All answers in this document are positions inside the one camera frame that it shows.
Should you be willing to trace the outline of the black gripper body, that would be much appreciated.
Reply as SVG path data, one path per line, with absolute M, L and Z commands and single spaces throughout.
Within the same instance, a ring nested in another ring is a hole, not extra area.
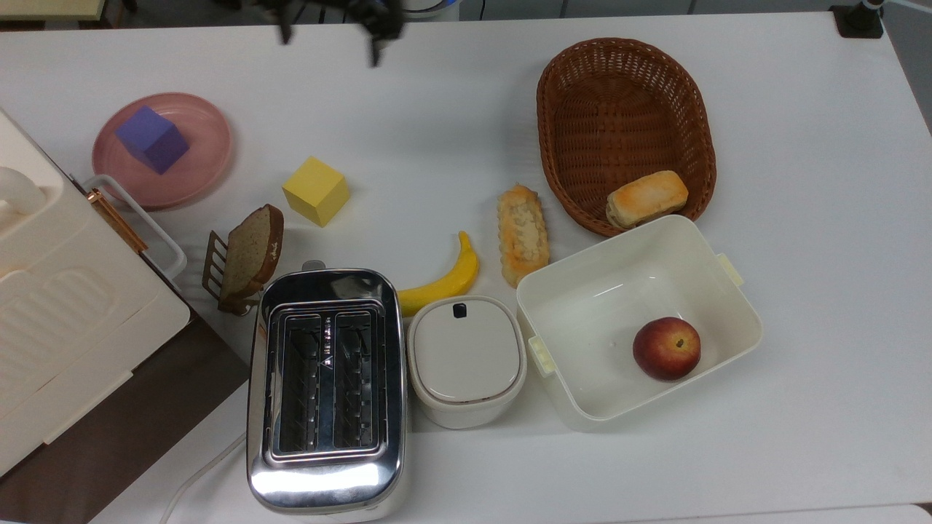
M 400 1 L 309 1 L 324 9 L 339 10 L 348 20 L 359 23 L 369 33 L 400 33 L 405 16 Z M 276 16 L 286 16 L 292 1 L 248 1 L 266 11 L 276 24 Z

